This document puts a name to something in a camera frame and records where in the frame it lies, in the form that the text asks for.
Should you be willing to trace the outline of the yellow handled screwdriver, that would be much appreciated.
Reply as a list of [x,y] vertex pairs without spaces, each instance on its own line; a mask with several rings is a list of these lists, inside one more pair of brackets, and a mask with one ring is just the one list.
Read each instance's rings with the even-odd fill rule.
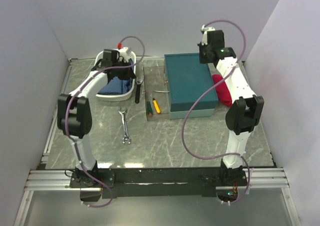
[[153,105],[154,105],[154,108],[155,108],[155,110],[156,110],[156,113],[157,113],[157,114],[160,114],[160,113],[161,113],[161,108],[160,108],[157,100],[153,97],[153,98],[152,98],[152,101],[153,101]]

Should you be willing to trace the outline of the green handled screwdriver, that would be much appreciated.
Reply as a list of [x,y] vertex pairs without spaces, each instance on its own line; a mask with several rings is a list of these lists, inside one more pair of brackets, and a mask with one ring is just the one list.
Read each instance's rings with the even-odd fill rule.
[[147,101],[146,102],[146,111],[147,111],[147,114],[149,116],[152,116],[153,115],[153,109],[152,109],[152,106],[151,106],[151,102],[150,101]]

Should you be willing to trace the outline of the black adjustable wrench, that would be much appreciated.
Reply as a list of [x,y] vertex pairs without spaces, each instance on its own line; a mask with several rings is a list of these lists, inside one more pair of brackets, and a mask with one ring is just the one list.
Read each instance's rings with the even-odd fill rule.
[[143,83],[143,78],[139,78],[136,80],[136,93],[135,93],[135,104],[139,104],[140,101],[140,94],[141,94],[141,85]]

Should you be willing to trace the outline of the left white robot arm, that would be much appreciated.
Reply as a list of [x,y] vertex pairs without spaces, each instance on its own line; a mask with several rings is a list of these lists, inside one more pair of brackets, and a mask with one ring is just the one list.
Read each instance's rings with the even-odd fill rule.
[[100,180],[89,140],[93,124],[89,101],[114,78],[135,79],[136,62],[136,54],[129,47],[105,49],[98,54],[87,78],[69,94],[58,97],[57,127],[69,139],[76,157],[75,171],[88,187]]

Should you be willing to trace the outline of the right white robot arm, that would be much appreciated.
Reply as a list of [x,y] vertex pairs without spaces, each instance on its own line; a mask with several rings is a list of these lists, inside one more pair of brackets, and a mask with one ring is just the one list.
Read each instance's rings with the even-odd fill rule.
[[245,178],[242,156],[247,141],[259,124],[264,99],[257,96],[247,83],[231,47],[225,47],[224,32],[213,27],[201,28],[202,41],[198,44],[199,60],[202,64],[211,63],[225,79],[232,105],[225,116],[229,129],[226,156],[221,160],[218,179],[228,186]]

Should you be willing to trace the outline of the teal storage box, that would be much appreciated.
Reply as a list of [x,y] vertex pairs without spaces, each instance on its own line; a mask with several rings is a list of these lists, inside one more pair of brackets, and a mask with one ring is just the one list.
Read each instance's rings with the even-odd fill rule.
[[[145,100],[151,102],[153,115],[148,120],[183,119],[197,99],[214,83],[207,64],[198,53],[166,54],[156,65],[143,67]],[[169,93],[154,93],[155,90]],[[152,98],[160,106],[157,114]]]

